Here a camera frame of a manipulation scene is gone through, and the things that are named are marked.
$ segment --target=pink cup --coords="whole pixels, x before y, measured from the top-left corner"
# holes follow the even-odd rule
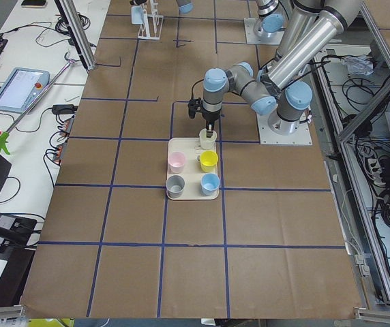
[[[172,152],[168,157],[168,166],[171,172],[179,174],[186,164],[186,156],[182,152]]]

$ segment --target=white tray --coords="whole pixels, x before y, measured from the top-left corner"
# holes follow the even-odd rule
[[[213,145],[212,151],[216,152],[216,144]],[[216,190],[212,195],[206,196],[201,191],[201,178],[206,174],[201,170],[198,156],[203,153],[200,146],[199,138],[172,138],[168,143],[168,157],[172,152],[182,152],[186,156],[186,164],[183,172],[180,174],[174,174],[168,167],[168,173],[166,178],[172,175],[180,175],[184,178],[185,187],[183,194],[178,198],[170,198],[171,200],[213,200],[219,195],[219,191]],[[218,174],[218,165],[215,166],[213,173]]]

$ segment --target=gray cup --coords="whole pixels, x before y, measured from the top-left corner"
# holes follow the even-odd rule
[[[172,175],[166,180],[166,194],[171,199],[178,198],[183,194],[184,178],[179,175]]]

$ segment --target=yellow cup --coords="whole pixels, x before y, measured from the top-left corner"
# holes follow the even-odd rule
[[[214,151],[204,151],[200,155],[200,164],[203,172],[213,172],[218,163],[218,155]]]

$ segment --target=brown tabletop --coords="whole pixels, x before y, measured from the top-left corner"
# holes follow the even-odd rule
[[[168,141],[205,124],[188,118],[194,82],[275,52],[245,44],[254,1],[194,5],[178,17],[160,2],[161,39],[146,41],[128,3],[111,3],[22,298],[28,317],[344,319],[360,306],[313,126],[312,146],[262,146],[254,112],[228,94],[219,196],[167,199]]]

